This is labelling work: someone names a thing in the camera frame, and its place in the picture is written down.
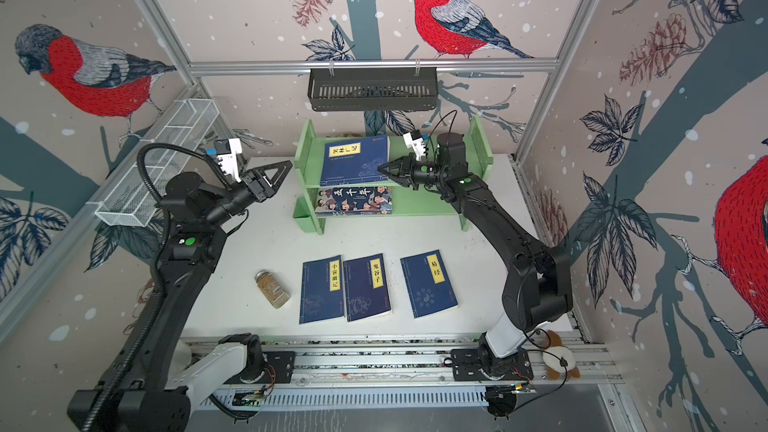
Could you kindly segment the colourful illustrated large book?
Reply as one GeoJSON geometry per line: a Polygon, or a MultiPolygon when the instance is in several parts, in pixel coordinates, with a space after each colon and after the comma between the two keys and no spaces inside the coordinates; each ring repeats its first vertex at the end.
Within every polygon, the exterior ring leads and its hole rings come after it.
{"type": "Polygon", "coordinates": [[[392,188],[385,186],[321,188],[313,199],[319,217],[388,215],[392,202],[392,188]]]}

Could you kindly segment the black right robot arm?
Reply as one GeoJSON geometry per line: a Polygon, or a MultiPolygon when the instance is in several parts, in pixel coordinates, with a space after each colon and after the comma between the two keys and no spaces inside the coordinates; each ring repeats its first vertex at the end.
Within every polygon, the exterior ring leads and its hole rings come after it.
{"type": "Polygon", "coordinates": [[[471,222],[506,267],[503,315],[480,339],[478,355],[488,367],[516,354],[530,334],[573,308],[570,262],[562,246],[548,246],[525,230],[496,200],[487,183],[469,169],[463,137],[437,138],[433,158],[418,131],[403,135],[410,153],[378,167],[402,187],[437,194],[471,222]]]}

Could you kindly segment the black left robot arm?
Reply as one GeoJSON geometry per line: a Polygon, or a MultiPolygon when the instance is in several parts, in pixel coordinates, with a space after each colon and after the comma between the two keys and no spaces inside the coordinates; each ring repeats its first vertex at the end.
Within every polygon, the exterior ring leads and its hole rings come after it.
{"type": "Polygon", "coordinates": [[[259,337],[251,333],[222,338],[212,352],[178,375],[172,375],[171,365],[190,312],[219,264],[229,236],[223,224],[274,197],[291,162],[252,168],[228,181],[210,156],[155,142],[139,149],[136,167],[163,216],[161,244],[150,261],[154,288],[97,385],[72,397],[67,415],[81,431],[183,431],[193,411],[227,380],[275,377],[259,337]],[[182,172],[159,191],[145,162],[155,150],[203,161],[221,180],[220,186],[206,183],[196,172],[182,172]]]}

